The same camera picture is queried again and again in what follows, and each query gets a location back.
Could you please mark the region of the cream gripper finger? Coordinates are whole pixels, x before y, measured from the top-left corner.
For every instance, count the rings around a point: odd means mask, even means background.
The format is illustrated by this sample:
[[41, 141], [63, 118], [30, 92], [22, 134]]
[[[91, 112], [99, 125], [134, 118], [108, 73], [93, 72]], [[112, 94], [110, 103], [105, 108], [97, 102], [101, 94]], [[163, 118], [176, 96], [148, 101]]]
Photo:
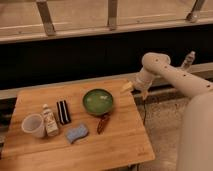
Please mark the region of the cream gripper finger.
[[133, 91], [133, 90], [134, 90], [134, 87], [132, 82], [128, 82], [124, 84], [121, 89], [122, 92]]
[[149, 93], [148, 93], [148, 91], [144, 91], [144, 92], [142, 92], [141, 94], [142, 94], [142, 95], [141, 95], [141, 96], [142, 96], [142, 99], [143, 99], [143, 100], [146, 100], [146, 98], [148, 97], [148, 94], [149, 94]]

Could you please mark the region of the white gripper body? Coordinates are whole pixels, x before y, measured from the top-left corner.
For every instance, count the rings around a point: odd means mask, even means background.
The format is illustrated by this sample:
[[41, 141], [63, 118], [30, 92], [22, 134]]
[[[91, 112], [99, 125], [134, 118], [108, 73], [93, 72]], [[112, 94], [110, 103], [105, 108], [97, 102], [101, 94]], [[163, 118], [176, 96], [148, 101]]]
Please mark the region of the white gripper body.
[[155, 75], [147, 71], [145, 68], [142, 68], [135, 76], [133, 80], [133, 86], [136, 90], [141, 92], [147, 91], [152, 82], [155, 79]]

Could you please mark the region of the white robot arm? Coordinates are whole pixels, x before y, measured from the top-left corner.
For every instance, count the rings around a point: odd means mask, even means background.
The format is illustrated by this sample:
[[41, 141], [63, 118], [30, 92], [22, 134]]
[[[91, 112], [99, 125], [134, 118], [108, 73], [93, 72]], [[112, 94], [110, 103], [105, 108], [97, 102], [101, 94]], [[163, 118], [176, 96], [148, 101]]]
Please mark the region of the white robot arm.
[[157, 75], [190, 98], [184, 110], [176, 171], [213, 171], [213, 82], [170, 65], [166, 54], [148, 52], [142, 69], [121, 91], [139, 90], [148, 96]]

